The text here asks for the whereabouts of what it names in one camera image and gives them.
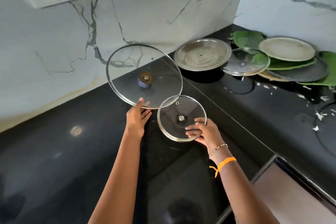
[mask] person's left hand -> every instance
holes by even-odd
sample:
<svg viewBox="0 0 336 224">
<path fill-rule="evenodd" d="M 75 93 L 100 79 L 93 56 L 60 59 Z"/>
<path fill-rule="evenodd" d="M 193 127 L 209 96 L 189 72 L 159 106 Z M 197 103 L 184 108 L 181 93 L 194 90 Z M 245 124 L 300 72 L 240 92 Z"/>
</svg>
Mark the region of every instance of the person's left hand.
<svg viewBox="0 0 336 224">
<path fill-rule="evenodd" d="M 152 110 L 145 110 L 141 108 L 143 102 L 144 99 L 140 98 L 139 102 L 126 113 L 127 121 L 125 132 L 128 132 L 132 137 L 139 139 L 143 137 L 145 124 L 152 115 Z"/>
</svg>

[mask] yellow stain on wall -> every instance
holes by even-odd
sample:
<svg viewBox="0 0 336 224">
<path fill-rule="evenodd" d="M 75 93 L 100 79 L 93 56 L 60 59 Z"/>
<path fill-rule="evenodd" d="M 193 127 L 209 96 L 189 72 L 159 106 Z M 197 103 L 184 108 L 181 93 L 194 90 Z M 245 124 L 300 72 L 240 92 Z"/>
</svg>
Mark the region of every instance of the yellow stain on wall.
<svg viewBox="0 0 336 224">
<path fill-rule="evenodd" d="M 29 113 L 24 113 L 22 115 L 17 115 L 17 116 L 11 116 L 11 117 L 4 117 L 0 118 L 0 132 L 3 132 L 9 128 L 12 128 L 26 120 L 29 120 L 37 115 L 40 115 L 41 113 L 44 113 L 60 104 L 63 104 L 71 99 L 74 99 L 90 90 L 93 90 L 101 85 L 106 83 L 105 79 L 99 79 L 99 78 L 94 78 L 89 86 L 86 86 L 82 89 L 72 91 L 32 112 Z"/>
</svg>

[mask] white marble tile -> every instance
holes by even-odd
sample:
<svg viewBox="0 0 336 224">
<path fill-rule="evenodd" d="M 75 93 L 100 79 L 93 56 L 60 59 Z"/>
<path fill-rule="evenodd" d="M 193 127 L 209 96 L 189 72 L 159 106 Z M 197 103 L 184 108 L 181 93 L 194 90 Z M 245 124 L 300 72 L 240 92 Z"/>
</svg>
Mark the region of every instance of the white marble tile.
<svg viewBox="0 0 336 224">
<path fill-rule="evenodd" d="M 241 0 L 234 23 L 336 51 L 336 0 Z"/>
<path fill-rule="evenodd" d="M 106 83 L 106 61 L 117 48 L 138 42 L 172 52 L 231 24 L 239 0 L 77 0 L 44 9 L 24 0 L 0 4 L 3 131 Z M 131 57 L 132 69 L 140 57 Z M 141 57 L 141 64 L 149 61 Z"/>
</svg>

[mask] forearm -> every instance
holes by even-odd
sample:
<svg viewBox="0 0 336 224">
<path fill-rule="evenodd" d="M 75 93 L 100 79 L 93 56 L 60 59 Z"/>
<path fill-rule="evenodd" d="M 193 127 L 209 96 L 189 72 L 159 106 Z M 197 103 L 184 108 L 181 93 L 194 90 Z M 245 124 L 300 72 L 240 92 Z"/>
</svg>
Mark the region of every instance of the forearm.
<svg viewBox="0 0 336 224">
<path fill-rule="evenodd" d="M 221 147 L 213 159 L 218 165 L 228 157 L 232 157 L 231 152 L 226 147 Z M 227 163 L 219 173 L 238 223 L 279 224 L 268 207 L 255 194 L 251 183 L 236 161 Z"/>
<path fill-rule="evenodd" d="M 131 224 L 140 158 L 140 139 L 125 131 L 110 177 L 89 224 Z"/>
</svg>

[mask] hand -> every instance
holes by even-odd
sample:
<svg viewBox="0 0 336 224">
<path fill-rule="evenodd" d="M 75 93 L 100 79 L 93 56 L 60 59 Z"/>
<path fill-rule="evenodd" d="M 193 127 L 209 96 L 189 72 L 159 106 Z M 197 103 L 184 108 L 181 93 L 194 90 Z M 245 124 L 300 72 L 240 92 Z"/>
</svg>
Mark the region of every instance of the hand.
<svg viewBox="0 0 336 224">
<path fill-rule="evenodd" d="M 140 98 L 139 102 L 126 113 L 127 121 L 125 132 L 128 132 L 132 137 L 139 139 L 143 137 L 145 124 L 152 115 L 152 110 L 141 108 L 143 102 L 144 99 Z"/>
<path fill-rule="evenodd" d="M 214 124 L 210 119 L 207 119 L 206 125 L 204 124 L 204 118 L 196 118 L 195 121 L 195 124 L 185 128 L 189 130 L 186 134 L 189 138 L 191 138 L 201 133 L 196 141 L 204 144 L 208 148 L 208 154 L 210 155 L 217 146 L 224 143 L 221 133 L 219 132 L 216 124 Z"/>
</svg>

